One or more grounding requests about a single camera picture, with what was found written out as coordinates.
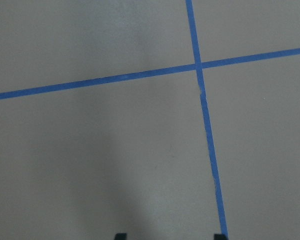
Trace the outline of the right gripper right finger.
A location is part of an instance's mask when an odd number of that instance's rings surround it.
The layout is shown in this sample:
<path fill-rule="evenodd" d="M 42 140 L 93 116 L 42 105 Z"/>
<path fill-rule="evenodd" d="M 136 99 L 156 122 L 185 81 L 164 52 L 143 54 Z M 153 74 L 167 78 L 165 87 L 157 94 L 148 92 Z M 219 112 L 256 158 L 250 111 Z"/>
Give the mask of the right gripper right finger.
<path fill-rule="evenodd" d="M 213 240 L 227 240 L 227 236 L 225 234 L 214 234 Z"/>

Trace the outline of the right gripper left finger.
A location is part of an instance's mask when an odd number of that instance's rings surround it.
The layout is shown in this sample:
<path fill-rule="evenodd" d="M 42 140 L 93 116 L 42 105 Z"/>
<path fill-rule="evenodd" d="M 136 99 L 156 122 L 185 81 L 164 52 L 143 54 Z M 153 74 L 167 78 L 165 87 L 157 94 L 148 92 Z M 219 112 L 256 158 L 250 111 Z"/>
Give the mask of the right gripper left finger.
<path fill-rule="evenodd" d="M 114 240 L 126 240 L 127 234 L 126 233 L 116 233 Z"/>

